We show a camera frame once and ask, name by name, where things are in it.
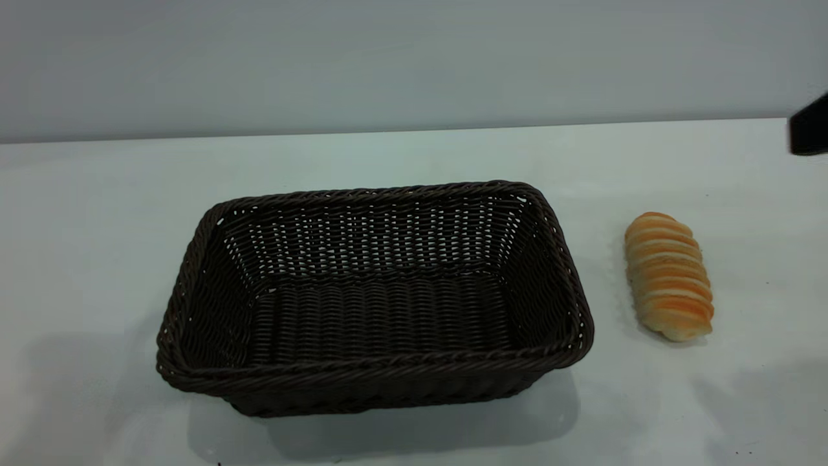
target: wicker basket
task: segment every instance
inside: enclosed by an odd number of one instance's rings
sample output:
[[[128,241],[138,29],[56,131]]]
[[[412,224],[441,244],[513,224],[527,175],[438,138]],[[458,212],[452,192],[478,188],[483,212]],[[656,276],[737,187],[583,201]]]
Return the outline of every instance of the wicker basket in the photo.
[[[579,361],[593,323],[522,183],[297,192],[205,214],[157,370],[245,415],[492,400]]]

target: white table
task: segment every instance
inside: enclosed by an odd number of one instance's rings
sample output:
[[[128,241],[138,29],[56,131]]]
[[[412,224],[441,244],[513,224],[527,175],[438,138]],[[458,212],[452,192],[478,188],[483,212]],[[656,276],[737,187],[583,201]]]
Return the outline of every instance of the white table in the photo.
[[[485,404],[254,420],[155,372],[202,213],[274,192],[503,178],[559,216],[591,353]],[[636,323],[621,236],[690,225],[714,332]],[[828,158],[756,119],[0,146],[0,466],[826,464]]]

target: gray wall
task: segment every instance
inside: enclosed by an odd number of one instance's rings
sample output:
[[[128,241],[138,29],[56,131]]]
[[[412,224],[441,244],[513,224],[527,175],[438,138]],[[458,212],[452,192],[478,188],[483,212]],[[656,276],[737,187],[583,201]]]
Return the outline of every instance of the gray wall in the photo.
[[[784,116],[828,0],[4,0],[0,141]]]

